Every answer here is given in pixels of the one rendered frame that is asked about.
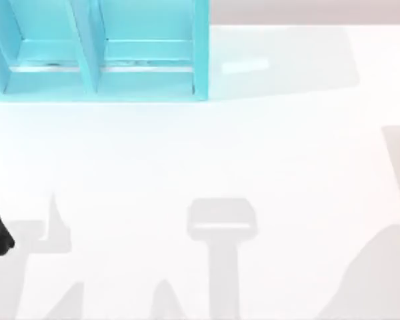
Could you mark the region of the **light blue rack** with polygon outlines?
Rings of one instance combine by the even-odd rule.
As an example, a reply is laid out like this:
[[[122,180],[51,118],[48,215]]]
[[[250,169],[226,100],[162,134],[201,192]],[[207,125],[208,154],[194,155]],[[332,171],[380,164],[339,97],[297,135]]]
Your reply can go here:
[[[204,101],[210,0],[0,0],[0,102]]]

